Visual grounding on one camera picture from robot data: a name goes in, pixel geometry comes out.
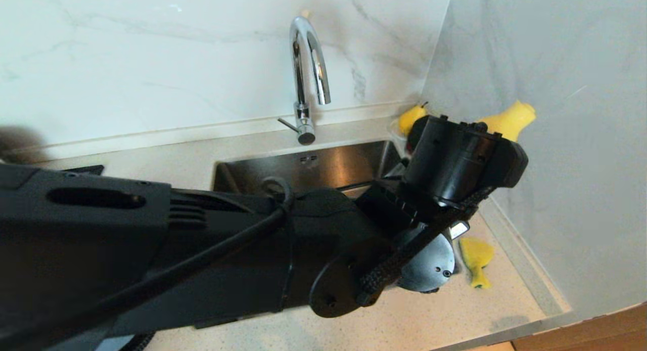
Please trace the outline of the yellow orange dish soap bottle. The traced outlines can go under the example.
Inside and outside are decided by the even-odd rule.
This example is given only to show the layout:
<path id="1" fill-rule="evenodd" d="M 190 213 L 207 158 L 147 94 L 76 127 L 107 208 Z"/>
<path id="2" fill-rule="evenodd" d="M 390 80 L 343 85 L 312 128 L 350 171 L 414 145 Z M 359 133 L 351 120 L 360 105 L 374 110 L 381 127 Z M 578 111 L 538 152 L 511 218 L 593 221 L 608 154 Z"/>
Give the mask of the yellow orange dish soap bottle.
<path id="1" fill-rule="evenodd" d="M 535 120 L 534 107 L 517 100 L 501 113 L 480 118 L 477 122 L 485 123 L 490 134 L 501 134 L 504 139 L 518 142 L 522 130 Z"/>

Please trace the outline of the chrome gooseneck faucet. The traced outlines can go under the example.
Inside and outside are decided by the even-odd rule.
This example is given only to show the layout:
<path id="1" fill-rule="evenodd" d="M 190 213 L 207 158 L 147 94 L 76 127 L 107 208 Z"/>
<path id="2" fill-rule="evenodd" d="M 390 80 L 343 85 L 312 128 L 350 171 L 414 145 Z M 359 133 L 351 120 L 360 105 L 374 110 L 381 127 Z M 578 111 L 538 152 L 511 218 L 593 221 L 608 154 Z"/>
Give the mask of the chrome gooseneck faucet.
<path id="1" fill-rule="evenodd" d="M 296 102 L 294 102 L 295 125 L 278 118 L 282 125 L 297 134 L 297 141 L 301 146 L 309 146 L 316 141 L 316 131 L 310 103 L 306 95 L 306 77 L 303 58 L 310 59 L 310 67 L 314 78 L 314 88 L 317 102 L 321 105 L 331 103 L 330 83 L 326 68 L 325 57 L 322 52 L 316 30 L 307 17 L 295 17 L 291 22 L 289 42 L 293 57 L 294 88 Z"/>

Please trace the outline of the light wooden cabinet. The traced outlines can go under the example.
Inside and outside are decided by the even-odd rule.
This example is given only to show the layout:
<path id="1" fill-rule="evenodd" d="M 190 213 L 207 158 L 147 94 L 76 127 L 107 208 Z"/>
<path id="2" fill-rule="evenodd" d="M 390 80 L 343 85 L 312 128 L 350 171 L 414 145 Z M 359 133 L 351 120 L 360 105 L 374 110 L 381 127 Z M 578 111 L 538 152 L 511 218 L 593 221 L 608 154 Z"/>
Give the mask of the light wooden cabinet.
<path id="1" fill-rule="evenodd" d="M 647 351 L 647 302 L 512 341 L 515 351 Z"/>

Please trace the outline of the black glass cooktop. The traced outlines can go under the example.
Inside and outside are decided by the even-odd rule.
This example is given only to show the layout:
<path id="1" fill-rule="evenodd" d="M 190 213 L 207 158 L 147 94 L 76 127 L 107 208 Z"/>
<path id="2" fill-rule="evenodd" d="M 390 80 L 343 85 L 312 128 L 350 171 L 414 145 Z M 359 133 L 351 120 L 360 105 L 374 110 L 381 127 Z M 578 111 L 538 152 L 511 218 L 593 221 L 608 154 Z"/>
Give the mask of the black glass cooktop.
<path id="1" fill-rule="evenodd" d="M 73 167 L 70 169 L 65 169 L 64 172 L 101 176 L 105 168 L 106 167 L 104 167 L 104 165 L 83 166 L 83 167 Z"/>

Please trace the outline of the stainless steel sink basin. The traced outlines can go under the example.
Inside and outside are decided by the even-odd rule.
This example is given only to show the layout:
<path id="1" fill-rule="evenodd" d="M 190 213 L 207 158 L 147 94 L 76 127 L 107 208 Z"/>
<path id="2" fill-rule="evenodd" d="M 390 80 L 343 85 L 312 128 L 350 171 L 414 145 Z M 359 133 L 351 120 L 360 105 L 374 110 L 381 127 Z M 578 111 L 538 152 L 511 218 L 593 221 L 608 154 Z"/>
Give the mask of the stainless steel sink basin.
<path id="1" fill-rule="evenodd" d="M 264 178 L 280 177 L 298 193 L 335 188 L 347 196 L 357 197 L 371 182 L 395 169 L 401 160 L 392 141 L 230 160 L 215 165 L 212 189 L 257 195 L 263 192 L 261 182 Z"/>

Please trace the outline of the yellow pear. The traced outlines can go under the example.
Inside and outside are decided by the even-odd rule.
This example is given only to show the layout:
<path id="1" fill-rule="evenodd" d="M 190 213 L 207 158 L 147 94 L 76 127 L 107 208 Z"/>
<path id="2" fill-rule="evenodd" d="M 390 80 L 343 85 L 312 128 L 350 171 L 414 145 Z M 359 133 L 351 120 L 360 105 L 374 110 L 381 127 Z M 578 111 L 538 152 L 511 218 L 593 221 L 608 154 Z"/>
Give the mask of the yellow pear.
<path id="1" fill-rule="evenodd" d="M 406 137 L 409 135 L 417 120 L 428 115 L 427 105 L 428 102 L 423 102 L 422 104 L 413 106 L 400 115 L 398 119 L 398 130 L 403 136 Z"/>

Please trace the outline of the yellow green sponge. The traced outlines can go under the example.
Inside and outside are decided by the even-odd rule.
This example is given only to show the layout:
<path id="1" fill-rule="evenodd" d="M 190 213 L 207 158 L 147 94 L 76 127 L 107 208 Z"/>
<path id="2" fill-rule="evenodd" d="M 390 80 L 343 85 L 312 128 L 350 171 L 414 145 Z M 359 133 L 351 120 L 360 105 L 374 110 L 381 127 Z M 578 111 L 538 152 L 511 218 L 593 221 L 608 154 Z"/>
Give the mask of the yellow green sponge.
<path id="1" fill-rule="evenodd" d="M 494 247 L 477 238 L 460 238 L 459 245 L 464 264 L 471 273 L 471 286 L 489 289 L 491 283 L 485 276 L 484 268 L 494 258 Z"/>

